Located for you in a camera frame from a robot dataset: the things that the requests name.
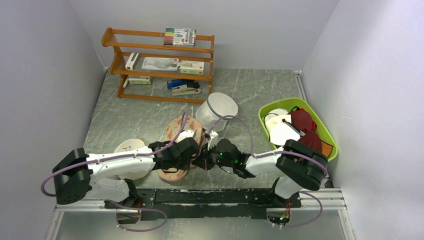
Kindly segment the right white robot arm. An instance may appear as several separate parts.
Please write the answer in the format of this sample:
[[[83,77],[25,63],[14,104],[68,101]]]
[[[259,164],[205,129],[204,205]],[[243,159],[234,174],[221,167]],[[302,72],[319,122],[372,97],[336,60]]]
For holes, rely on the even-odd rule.
[[[289,139],[284,146],[261,154],[241,152],[230,140],[223,138],[215,146],[204,147],[192,162],[206,171],[214,166],[231,168],[240,178],[255,178],[268,172],[281,172],[270,193],[270,202],[282,207],[302,189],[317,191],[328,175],[328,158],[297,140]]]

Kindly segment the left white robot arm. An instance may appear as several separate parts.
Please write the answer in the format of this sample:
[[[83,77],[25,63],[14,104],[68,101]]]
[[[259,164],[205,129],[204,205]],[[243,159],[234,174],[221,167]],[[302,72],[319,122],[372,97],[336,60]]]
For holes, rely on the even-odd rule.
[[[83,148],[76,148],[52,169],[56,202],[68,205],[82,199],[103,199],[132,208],[139,200],[135,185],[127,179],[113,180],[112,176],[188,169],[199,149],[192,137],[179,142],[156,141],[138,149],[109,154],[87,154]]]

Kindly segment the round white mesh bag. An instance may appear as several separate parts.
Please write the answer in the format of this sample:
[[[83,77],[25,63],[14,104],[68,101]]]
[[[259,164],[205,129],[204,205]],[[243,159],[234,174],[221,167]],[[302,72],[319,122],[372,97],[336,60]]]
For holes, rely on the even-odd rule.
[[[219,118],[227,115],[236,116],[239,107],[228,95],[221,92],[211,93],[195,113],[195,118],[205,130],[209,130]]]

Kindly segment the white bra in basket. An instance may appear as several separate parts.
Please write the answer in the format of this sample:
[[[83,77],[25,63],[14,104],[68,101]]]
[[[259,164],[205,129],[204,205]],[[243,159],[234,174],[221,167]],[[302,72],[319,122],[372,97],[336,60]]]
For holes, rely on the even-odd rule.
[[[292,126],[292,116],[286,109],[271,110],[263,118],[269,141],[276,146],[283,146],[287,140],[299,140],[301,134]]]

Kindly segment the dark red bra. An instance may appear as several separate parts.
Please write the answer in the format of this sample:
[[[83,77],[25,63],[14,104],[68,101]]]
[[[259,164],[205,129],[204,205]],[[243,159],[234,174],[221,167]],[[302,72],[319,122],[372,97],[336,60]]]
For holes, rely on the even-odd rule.
[[[291,124],[304,133],[298,141],[318,152],[322,152],[321,139],[316,133],[315,122],[311,115],[302,109],[291,111],[288,114],[291,115]]]

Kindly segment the grey black stapler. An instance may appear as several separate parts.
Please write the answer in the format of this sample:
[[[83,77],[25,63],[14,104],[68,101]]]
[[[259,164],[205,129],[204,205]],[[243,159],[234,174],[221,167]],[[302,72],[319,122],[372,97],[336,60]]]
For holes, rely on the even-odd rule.
[[[173,87],[171,90],[173,96],[197,95],[201,93],[200,84],[198,82],[189,82]]]

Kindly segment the blue stapler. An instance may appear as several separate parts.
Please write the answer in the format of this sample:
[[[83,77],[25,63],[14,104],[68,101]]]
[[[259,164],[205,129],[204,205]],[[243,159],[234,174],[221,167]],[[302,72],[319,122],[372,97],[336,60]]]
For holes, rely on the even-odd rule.
[[[166,87],[168,90],[171,90],[172,88],[178,87],[178,86],[182,86],[182,85],[187,85],[188,83],[192,83],[194,82],[194,80],[191,79],[172,79],[172,80],[168,80],[166,82]]]

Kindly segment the small white box lower shelf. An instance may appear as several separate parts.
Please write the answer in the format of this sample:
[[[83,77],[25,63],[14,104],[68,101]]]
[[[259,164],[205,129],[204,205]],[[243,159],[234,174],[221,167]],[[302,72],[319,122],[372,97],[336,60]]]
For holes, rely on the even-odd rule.
[[[144,75],[129,75],[123,83],[123,88],[125,89],[128,84],[150,85],[151,77]]]

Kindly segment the green white box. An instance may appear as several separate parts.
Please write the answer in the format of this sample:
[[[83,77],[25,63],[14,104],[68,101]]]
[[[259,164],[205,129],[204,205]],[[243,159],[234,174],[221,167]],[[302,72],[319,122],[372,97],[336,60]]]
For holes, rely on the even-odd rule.
[[[181,74],[203,75],[205,63],[202,61],[182,60],[179,69]]]

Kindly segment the clear plastic packet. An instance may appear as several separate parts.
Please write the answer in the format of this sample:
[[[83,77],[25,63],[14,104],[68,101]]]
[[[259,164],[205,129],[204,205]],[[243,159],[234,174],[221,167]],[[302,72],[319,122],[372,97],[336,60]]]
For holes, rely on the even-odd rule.
[[[151,71],[176,71],[179,62],[178,58],[145,57],[141,68]]]

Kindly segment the green plastic basket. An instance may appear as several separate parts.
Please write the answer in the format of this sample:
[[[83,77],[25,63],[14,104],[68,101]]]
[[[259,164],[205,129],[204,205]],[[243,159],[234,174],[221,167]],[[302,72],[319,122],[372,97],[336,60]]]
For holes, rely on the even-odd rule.
[[[338,145],[321,119],[301,98],[285,98],[262,106],[258,118],[274,149],[287,140],[296,140],[321,152],[329,162],[339,153]]]

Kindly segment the white black tool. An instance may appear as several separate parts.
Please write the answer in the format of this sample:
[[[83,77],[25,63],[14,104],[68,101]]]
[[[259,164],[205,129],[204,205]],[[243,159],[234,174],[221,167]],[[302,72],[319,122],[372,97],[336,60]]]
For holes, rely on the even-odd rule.
[[[138,52],[132,52],[125,64],[125,69],[128,71],[134,71],[138,64],[139,57],[140,54]]]

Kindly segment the colour marker pen pack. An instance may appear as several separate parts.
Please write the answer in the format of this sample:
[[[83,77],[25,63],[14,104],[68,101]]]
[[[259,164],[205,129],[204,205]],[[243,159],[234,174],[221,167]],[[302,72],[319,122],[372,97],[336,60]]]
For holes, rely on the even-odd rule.
[[[166,28],[164,32],[165,46],[195,46],[197,31],[192,28]]]

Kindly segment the wooden shelf rack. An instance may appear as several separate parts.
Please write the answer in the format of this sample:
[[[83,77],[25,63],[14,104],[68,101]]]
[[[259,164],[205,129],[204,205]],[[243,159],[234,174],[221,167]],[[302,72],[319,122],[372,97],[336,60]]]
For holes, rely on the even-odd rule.
[[[202,104],[201,94],[212,91],[214,67],[214,35],[198,35],[192,30],[182,31],[190,45],[179,38],[172,43],[169,30],[165,32],[107,28],[101,39],[103,47],[113,47],[114,59],[109,71],[120,75],[117,97],[156,101]],[[126,93],[134,81],[186,80],[181,86],[164,89],[159,96],[142,95],[139,89]]]

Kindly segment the aluminium frame rail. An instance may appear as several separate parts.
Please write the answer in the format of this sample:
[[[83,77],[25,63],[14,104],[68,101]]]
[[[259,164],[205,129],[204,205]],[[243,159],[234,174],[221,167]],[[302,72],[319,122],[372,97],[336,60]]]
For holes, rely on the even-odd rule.
[[[268,209],[346,210],[339,188],[301,190],[289,199],[272,196],[268,188],[140,189],[141,207],[253,207]]]

